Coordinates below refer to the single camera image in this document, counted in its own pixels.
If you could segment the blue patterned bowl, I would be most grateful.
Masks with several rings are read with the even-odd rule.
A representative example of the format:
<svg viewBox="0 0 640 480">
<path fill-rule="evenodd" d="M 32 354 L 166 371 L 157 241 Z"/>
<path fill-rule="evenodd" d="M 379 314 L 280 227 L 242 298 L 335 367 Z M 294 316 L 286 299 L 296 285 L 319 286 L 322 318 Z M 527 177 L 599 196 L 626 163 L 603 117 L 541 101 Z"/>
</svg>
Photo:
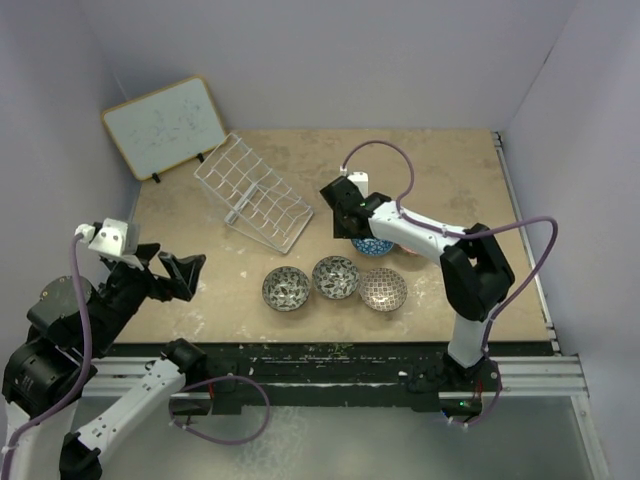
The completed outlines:
<svg viewBox="0 0 640 480">
<path fill-rule="evenodd" d="M 351 244 L 357 252 L 368 257 L 387 255 L 395 246 L 393 242 L 377 238 L 352 239 Z"/>
</svg>

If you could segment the brown lattice pattern bowl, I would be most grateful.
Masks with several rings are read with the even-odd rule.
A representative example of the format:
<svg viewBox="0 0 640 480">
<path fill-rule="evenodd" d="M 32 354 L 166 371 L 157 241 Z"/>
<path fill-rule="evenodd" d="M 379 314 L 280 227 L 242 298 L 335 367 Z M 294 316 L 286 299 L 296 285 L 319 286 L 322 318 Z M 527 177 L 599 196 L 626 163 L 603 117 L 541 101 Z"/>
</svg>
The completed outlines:
<svg viewBox="0 0 640 480">
<path fill-rule="evenodd" d="M 369 308 L 392 312 L 404 305 L 408 288 L 404 278 L 395 270 L 376 268 L 362 277 L 359 294 Z"/>
</svg>

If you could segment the pink dotted bowl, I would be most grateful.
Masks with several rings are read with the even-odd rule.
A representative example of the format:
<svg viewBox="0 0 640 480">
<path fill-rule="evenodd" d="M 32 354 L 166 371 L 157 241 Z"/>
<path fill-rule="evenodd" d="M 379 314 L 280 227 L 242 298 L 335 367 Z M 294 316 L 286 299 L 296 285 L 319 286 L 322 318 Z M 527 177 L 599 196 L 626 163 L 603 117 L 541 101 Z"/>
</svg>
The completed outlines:
<svg viewBox="0 0 640 480">
<path fill-rule="evenodd" d="M 413 256 L 413 257 L 420 256 L 419 253 L 415 252 L 414 250 L 412 250 L 412 249 L 410 249 L 410 248 L 408 248 L 406 246 L 403 246 L 403 245 L 400 245 L 400 244 L 396 244 L 396 247 L 399 249 L 399 251 L 403 252 L 406 255 Z"/>
</svg>

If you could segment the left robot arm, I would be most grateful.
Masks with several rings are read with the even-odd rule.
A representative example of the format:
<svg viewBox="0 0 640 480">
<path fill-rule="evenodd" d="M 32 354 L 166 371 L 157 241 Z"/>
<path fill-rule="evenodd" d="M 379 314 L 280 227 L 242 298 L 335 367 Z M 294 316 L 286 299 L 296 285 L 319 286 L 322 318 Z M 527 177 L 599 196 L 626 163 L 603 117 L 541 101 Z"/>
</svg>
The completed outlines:
<svg viewBox="0 0 640 480">
<path fill-rule="evenodd" d="M 178 259 L 157 243 L 140 246 L 136 256 L 159 257 L 167 276 L 106 260 L 110 275 L 95 289 L 71 250 L 70 275 L 49 283 L 29 310 L 28 340 L 10 356 L 2 382 L 8 418 L 2 478 L 98 479 L 108 454 L 157 404 L 204 384 L 204 352 L 174 340 L 109 410 L 71 429 L 83 389 L 97 373 L 93 360 L 105 356 L 145 299 L 191 300 L 206 262 L 204 255 Z"/>
</svg>

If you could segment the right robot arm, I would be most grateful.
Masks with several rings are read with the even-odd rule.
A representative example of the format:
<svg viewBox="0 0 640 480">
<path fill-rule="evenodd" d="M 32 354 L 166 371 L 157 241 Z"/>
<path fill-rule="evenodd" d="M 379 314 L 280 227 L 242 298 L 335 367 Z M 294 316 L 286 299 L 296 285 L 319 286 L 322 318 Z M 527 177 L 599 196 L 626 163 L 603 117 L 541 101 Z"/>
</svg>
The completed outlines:
<svg viewBox="0 0 640 480">
<path fill-rule="evenodd" d="M 333 212 L 334 237 L 389 241 L 440 267 L 447 301 L 455 311 L 444 376 L 452 389 L 469 390 L 480 379 L 490 324 L 515 282 L 495 236 L 479 223 L 470 229 L 437 226 L 384 194 L 363 196 L 346 176 L 320 194 Z"/>
</svg>

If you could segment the black floral bowl middle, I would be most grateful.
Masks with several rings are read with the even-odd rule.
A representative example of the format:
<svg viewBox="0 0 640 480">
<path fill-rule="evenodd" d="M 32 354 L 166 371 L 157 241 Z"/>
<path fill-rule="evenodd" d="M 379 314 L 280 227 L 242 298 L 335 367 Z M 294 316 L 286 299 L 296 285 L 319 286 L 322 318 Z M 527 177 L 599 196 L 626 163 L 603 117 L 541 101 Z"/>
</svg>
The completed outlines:
<svg viewBox="0 0 640 480">
<path fill-rule="evenodd" d="M 312 270 L 316 291 L 331 300 L 351 296 L 358 288 L 360 274 L 356 265 L 343 256 L 328 256 L 316 263 Z"/>
</svg>

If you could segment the black floral bowl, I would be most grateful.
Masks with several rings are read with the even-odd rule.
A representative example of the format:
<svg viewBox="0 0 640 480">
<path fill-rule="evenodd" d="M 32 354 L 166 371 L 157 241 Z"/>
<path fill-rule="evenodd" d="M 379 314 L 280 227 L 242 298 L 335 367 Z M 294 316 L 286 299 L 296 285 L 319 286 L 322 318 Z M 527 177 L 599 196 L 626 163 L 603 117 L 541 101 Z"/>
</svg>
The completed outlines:
<svg viewBox="0 0 640 480">
<path fill-rule="evenodd" d="M 351 296 L 358 288 L 360 274 L 356 265 L 343 256 L 328 256 L 316 263 L 312 270 L 316 291 L 331 300 Z"/>
<path fill-rule="evenodd" d="M 263 280 L 262 298 L 273 310 L 292 312 L 309 298 L 311 282 L 300 269 L 281 266 L 269 272 Z"/>
</svg>

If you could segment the black floral bowl left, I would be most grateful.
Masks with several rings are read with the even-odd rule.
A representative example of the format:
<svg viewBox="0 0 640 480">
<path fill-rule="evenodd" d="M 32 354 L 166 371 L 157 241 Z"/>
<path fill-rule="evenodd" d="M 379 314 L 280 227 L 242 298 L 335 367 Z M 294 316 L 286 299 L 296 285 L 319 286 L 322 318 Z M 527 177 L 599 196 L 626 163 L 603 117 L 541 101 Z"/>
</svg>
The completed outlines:
<svg viewBox="0 0 640 480">
<path fill-rule="evenodd" d="M 262 298 L 273 310 L 292 312 L 309 298 L 311 282 L 300 269 L 281 266 L 269 272 L 263 280 Z"/>
</svg>

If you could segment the yellow framed whiteboard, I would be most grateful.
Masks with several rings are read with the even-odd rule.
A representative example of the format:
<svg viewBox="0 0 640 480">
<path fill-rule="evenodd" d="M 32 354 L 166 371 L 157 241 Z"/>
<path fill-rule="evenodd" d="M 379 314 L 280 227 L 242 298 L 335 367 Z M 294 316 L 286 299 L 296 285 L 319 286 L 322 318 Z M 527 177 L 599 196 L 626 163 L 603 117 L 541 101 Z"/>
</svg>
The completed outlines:
<svg viewBox="0 0 640 480">
<path fill-rule="evenodd" d="M 101 120 L 139 181 L 211 151 L 227 137 L 209 87 L 199 75 L 107 109 Z"/>
</svg>

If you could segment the black mounting base rail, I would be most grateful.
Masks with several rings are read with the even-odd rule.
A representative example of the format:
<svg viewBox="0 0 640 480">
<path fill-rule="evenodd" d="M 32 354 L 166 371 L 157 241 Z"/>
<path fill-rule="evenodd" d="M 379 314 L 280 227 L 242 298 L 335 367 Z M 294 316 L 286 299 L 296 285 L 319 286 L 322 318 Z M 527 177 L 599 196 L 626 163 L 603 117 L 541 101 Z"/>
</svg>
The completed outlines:
<svg viewBox="0 0 640 480">
<path fill-rule="evenodd" d="M 443 342 L 201 343 L 206 357 L 186 376 L 180 415 L 238 414 L 248 406 L 409 408 L 475 415 L 500 391 L 495 363 L 468 371 Z"/>
</svg>

